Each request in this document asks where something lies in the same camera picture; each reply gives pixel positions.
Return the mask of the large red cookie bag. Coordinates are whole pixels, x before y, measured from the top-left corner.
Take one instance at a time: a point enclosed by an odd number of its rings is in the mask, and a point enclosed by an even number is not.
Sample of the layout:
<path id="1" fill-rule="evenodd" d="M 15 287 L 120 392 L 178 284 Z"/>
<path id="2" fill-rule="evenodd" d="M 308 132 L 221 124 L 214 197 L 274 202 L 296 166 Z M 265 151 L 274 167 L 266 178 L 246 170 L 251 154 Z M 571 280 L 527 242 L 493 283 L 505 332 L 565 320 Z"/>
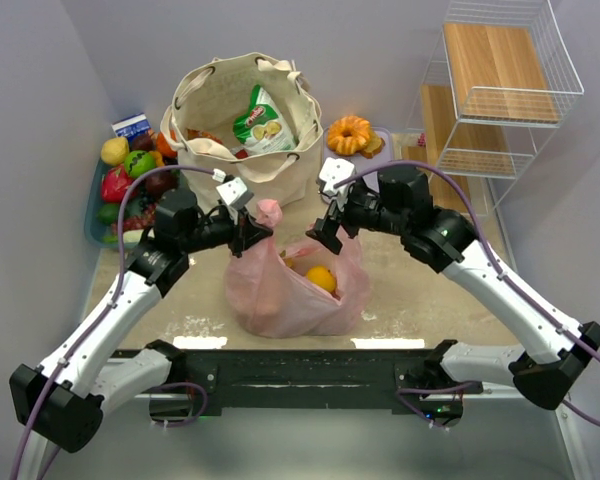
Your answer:
<path id="1" fill-rule="evenodd" d="M 224 145 L 219 137 L 204 130 L 187 129 L 186 140 L 188 146 L 194 143 L 193 149 L 197 151 L 208 151 L 214 146 Z"/>

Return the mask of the pink plastic grocery bag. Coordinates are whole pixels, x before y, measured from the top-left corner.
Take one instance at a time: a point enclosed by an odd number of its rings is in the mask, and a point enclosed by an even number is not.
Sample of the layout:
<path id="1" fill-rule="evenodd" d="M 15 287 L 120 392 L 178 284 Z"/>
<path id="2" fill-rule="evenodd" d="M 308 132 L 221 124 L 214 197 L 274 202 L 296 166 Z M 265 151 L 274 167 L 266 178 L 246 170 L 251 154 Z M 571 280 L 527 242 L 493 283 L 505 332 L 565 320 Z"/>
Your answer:
<path id="1" fill-rule="evenodd" d="M 358 239 L 340 230 L 339 255 L 304 238 L 285 247 L 274 236 L 229 260 L 224 291 L 236 321 L 251 334 L 269 338 L 348 333 L 371 296 Z M 306 272 L 322 265 L 337 279 L 333 294 L 312 284 Z"/>

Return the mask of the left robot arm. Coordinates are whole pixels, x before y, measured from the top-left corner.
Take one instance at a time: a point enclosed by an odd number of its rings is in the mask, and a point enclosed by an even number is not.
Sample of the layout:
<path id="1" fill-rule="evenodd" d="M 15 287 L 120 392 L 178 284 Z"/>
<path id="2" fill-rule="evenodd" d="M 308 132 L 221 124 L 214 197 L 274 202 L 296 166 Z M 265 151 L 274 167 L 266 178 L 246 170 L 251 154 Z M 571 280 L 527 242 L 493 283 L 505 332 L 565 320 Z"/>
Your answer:
<path id="1" fill-rule="evenodd" d="M 17 420 L 69 453 L 82 449 L 105 416 L 136 395 L 182 387 L 186 357 L 164 342 L 149 343 L 114 370 L 103 368 L 131 328 L 157 305 L 189 268 L 189 256 L 227 246 L 239 257 L 272 229 L 246 206 L 253 198 L 240 180 L 217 188 L 219 201 L 209 212 L 184 189 L 163 195 L 154 225 L 126 255 L 123 271 L 108 294 L 74 333 L 37 367 L 19 366 L 9 386 Z"/>

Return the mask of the green white chips bag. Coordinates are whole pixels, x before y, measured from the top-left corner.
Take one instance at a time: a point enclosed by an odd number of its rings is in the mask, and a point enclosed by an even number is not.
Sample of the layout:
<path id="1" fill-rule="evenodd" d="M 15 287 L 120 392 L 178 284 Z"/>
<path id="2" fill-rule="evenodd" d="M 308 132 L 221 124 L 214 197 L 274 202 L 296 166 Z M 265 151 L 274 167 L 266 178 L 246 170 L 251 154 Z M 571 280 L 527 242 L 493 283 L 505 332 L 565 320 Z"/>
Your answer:
<path id="1" fill-rule="evenodd" d="M 291 151 L 297 145 L 289 124 L 261 85 L 253 87 L 247 111 L 234 120 L 233 134 L 249 156 Z"/>

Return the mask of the cream canvas tote bag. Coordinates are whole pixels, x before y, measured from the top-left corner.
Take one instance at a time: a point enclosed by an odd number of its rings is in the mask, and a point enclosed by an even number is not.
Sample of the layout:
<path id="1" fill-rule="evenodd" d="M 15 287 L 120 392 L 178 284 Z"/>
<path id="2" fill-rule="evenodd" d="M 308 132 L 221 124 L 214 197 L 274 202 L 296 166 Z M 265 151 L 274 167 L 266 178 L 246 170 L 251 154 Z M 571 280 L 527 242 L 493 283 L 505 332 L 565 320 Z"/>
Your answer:
<path id="1" fill-rule="evenodd" d="M 216 202 L 216 184 L 194 168 L 239 177 L 256 200 L 285 206 L 305 196 L 322 160 L 321 109 L 301 71 L 257 52 L 190 71 L 160 131 L 206 208 Z"/>

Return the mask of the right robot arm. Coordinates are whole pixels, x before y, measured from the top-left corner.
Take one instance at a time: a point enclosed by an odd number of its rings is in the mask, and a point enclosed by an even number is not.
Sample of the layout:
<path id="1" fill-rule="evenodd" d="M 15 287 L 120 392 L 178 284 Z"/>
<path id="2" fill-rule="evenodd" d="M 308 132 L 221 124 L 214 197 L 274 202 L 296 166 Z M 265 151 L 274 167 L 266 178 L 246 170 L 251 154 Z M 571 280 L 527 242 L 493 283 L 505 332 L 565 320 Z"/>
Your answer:
<path id="1" fill-rule="evenodd" d="M 330 203 L 307 236 L 340 253 L 344 232 L 395 235 L 415 260 L 444 275 L 477 299 L 516 337 L 508 347 L 438 345 L 425 362 L 426 384 L 488 382 L 511 386 L 537 407 L 554 410 L 595 358 L 600 325 L 566 315 L 534 291 L 494 253 L 478 226 L 434 204 L 430 167 L 395 161 L 373 168 L 372 190 L 353 163 L 324 161 L 318 174 Z"/>

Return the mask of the round yellow orange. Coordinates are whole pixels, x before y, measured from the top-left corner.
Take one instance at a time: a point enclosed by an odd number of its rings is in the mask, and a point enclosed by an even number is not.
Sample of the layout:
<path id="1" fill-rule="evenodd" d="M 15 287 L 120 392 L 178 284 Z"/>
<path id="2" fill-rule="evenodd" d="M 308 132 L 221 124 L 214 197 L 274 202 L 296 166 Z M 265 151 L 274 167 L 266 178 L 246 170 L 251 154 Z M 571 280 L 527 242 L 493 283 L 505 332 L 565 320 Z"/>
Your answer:
<path id="1" fill-rule="evenodd" d="M 325 266 L 318 265 L 310 268 L 306 272 L 305 278 L 329 294 L 333 294 L 337 289 L 335 275 Z"/>

